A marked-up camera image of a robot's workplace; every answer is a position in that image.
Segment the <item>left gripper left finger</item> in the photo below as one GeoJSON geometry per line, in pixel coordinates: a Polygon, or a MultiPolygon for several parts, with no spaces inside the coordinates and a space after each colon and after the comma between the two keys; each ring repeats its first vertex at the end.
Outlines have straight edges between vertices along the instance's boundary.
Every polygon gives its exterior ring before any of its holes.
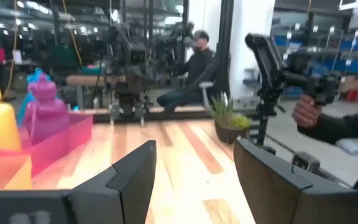
{"type": "Polygon", "coordinates": [[[70,190],[70,224],[145,224],[156,160],[156,141],[148,140],[70,190]]]}

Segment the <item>potted green plant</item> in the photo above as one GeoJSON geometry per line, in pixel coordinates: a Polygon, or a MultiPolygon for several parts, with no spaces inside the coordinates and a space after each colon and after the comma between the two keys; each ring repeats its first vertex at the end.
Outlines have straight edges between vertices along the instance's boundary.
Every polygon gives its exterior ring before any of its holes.
{"type": "Polygon", "coordinates": [[[214,119],[218,139],[227,144],[233,144],[238,138],[248,136],[251,120],[240,113],[234,112],[233,100],[223,96],[211,97],[211,116],[214,119]]]}

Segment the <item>person's hand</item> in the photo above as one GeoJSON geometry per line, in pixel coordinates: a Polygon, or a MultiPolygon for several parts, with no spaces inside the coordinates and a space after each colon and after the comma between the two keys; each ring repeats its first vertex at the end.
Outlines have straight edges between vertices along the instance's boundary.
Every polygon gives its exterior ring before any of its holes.
{"type": "Polygon", "coordinates": [[[302,94],[295,105],[292,118],[295,123],[303,128],[312,128],[316,125],[322,107],[317,105],[312,97],[302,94]]]}

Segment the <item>pink translucent plastic bin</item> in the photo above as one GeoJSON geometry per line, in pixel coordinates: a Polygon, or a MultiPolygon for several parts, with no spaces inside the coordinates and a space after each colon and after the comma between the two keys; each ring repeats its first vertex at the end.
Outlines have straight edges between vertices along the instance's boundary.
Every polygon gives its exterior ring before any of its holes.
{"type": "Polygon", "coordinates": [[[93,116],[81,113],[70,114],[70,125],[63,131],[33,144],[25,128],[19,129],[22,151],[12,152],[0,149],[0,157],[28,154],[32,159],[32,176],[36,176],[55,161],[84,145],[91,138],[93,116]]]}

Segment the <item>black frame post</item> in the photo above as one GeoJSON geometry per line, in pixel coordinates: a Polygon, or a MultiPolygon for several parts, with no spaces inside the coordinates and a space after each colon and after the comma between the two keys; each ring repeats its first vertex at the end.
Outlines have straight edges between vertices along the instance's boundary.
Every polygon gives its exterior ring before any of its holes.
{"type": "Polygon", "coordinates": [[[217,44],[217,70],[216,70],[216,89],[218,93],[225,92],[230,96],[229,89],[229,66],[230,66],[230,46],[232,16],[234,0],[221,0],[221,12],[219,23],[219,39],[217,44]]]}

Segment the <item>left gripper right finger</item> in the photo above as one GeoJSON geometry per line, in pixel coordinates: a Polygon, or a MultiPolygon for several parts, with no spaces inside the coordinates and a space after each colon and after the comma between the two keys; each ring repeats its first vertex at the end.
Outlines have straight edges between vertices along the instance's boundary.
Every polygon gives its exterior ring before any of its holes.
{"type": "Polygon", "coordinates": [[[234,162],[256,224],[293,224],[301,191],[312,184],[283,159],[246,139],[234,144],[234,162]]]}

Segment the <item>wooden bench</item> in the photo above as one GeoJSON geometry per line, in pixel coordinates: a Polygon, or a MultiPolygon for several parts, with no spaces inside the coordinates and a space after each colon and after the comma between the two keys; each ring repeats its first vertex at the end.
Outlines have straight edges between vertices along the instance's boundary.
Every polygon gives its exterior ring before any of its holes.
{"type": "MultiPolygon", "coordinates": [[[[96,84],[96,81],[98,80],[98,86],[102,86],[104,85],[105,81],[104,81],[104,77],[101,76],[97,76],[97,75],[69,75],[67,76],[66,82],[69,85],[74,85],[74,86],[93,86],[96,84]]],[[[114,84],[116,82],[124,82],[126,81],[125,76],[118,76],[118,77],[114,77],[114,76],[107,76],[106,77],[106,83],[108,84],[114,84]]]]}

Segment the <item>blue plastic bottle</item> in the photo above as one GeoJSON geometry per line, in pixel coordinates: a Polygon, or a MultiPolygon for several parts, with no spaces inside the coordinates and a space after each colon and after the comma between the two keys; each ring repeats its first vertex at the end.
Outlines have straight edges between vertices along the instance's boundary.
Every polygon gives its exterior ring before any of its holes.
{"type": "MultiPolygon", "coordinates": [[[[46,76],[47,80],[49,80],[49,81],[51,80],[50,75],[46,74],[41,68],[36,68],[35,72],[33,72],[27,76],[27,86],[29,86],[32,83],[38,82],[38,80],[41,76],[46,76]]],[[[20,110],[16,116],[16,121],[17,121],[18,127],[22,126],[26,106],[27,106],[28,102],[30,102],[32,100],[34,100],[34,96],[28,90],[22,103],[21,103],[20,110]]]]}

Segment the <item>person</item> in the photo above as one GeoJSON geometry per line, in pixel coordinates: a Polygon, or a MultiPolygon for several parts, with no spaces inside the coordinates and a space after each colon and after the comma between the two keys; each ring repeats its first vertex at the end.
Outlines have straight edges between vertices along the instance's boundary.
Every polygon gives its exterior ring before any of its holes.
{"type": "MultiPolygon", "coordinates": [[[[187,77],[184,81],[184,87],[177,90],[172,90],[157,98],[157,103],[161,107],[168,107],[178,101],[186,92],[187,88],[196,81],[199,76],[204,72],[206,67],[214,61],[214,51],[208,46],[209,35],[205,30],[197,30],[193,35],[193,55],[186,63],[179,64],[177,66],[177,74],[184,75],[187,73],[187,77]]],[[[204,77],[201,82],[213,82],[215,83],[216,72],[204,77]]],[[[191,93],[184,98],[181,106],[185,105],[197,105],[203,103],[203,94],[200,87],[196,87],[191,93]]]]}

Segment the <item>magenta plastic bottle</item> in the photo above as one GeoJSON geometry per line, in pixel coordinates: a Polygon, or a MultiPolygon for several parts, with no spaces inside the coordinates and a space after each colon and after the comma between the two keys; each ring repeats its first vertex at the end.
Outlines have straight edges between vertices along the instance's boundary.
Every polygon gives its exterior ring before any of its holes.
{"type": "Polygon", "coordinates": [[[28,90],[34,99],[26,105],[23,125],[32,144],[38,144],[66,129],[70,118],[65,102],[57,95],[56,84],[48,76],[39,75],[28,90]]]}

